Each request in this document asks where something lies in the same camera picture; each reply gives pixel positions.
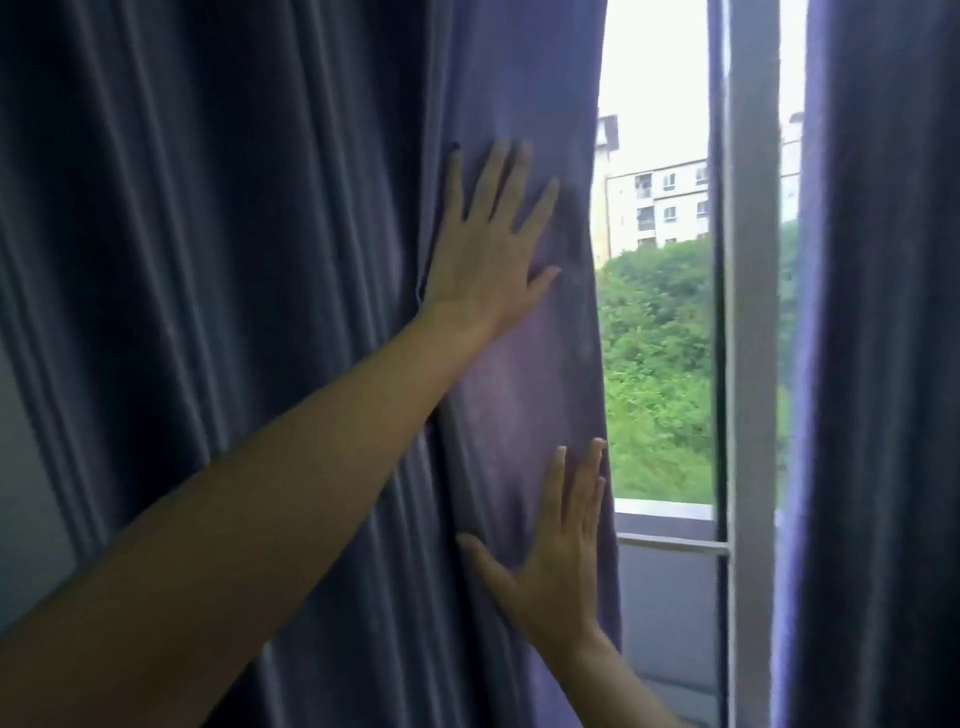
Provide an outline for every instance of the sky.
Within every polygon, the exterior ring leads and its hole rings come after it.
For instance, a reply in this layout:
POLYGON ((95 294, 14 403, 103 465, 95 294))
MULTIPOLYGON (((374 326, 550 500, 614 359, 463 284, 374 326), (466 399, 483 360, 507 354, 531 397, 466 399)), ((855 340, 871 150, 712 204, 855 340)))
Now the sky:
MULTIPOLYGON (((804 108, 806 0, 780 0, 780 122, 804 108)), ((608 0, 599 112, 615 113, 613 174, 704 158, 707 0, 608 0)))

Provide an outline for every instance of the hand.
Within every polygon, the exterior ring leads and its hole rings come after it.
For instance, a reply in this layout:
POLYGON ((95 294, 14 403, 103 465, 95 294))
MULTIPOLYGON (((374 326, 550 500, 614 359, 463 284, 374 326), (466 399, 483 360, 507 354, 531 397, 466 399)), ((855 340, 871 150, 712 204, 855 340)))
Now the hand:
POLYGON ((530 260, 557 202, 559 184, 551 180, 527 220, 514 232, 516 212, 523 201, 533 160, 529 142, 520 144, 516 163, 497 200, 508 147, 493 145, 464 219, 463 171, 460 152, 450 156, 446 173, 444 219, 434 248, 424 306, 453 304, 468 326, 487 340, 521 321, 560 273, 544 270, 528 282, 530 260))
POLYGON ((533 548, 526 563, 505 569, 480 541, 460 534, 474 570, 514 626, 551 669, 584 645, 603 639, 597 623, 597 526, 606 480, 606 443, 593 440, 564 499, 566 448, 557 448, 540 496, 533 548))

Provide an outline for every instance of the foliage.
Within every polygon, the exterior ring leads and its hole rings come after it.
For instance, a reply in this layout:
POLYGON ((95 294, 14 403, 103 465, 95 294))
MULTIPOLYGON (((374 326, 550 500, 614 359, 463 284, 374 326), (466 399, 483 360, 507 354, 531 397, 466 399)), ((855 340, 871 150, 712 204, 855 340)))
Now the foliage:
MULTIPOLYGON (((780 376, 789 382, 796 228, 783 230, 780 376)), ((640 248, 597 272, 607 423, 619 497, 713 502, 712 247, 708 237, 640 248)), ((789 416, 780 393, 778 430, 789 416)), ((786 450, 781 447, 781 459, 786 450)))

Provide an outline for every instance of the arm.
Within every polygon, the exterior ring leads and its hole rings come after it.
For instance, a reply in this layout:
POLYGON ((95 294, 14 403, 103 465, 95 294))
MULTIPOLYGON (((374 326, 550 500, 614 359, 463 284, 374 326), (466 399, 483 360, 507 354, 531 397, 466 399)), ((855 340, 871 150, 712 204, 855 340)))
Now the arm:
POLYGON ((0 725, 198 725, 329 570, 471 360, 523 318, 555 182, 511 232, 530 166, 499 202, 494 147, 463 219, 460 158, 416 320, 197 473, 0 642, 0 725))
POLYGON ((604 446, 602 440, 590 444, 565 508, 566 449, 557 449, 540 497, 534 545, 519 570, 506 570, 473 536, 457 540, 496 602, 540 653, 585 728, 681 728, 597 623, 604 446))

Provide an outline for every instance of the curtain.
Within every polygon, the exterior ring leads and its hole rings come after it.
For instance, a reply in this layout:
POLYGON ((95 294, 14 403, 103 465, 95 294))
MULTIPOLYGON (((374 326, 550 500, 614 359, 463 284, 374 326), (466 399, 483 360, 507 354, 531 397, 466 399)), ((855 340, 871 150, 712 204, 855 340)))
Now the curtain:
MULTIPOLYGON (((530 138, 560 281, 417 438, 211 725, 576 723, 452 542, 516 562, 559 443, 602 435, 596 0, 5 4, 0 314, 72 542, 137 513, 414 315, 444 157, 530 138)), ((612 502, 601 617, 619 640, 612 502)))
POLYGON ((950 724, 960 6, 811 0, 777 726, 950 724))

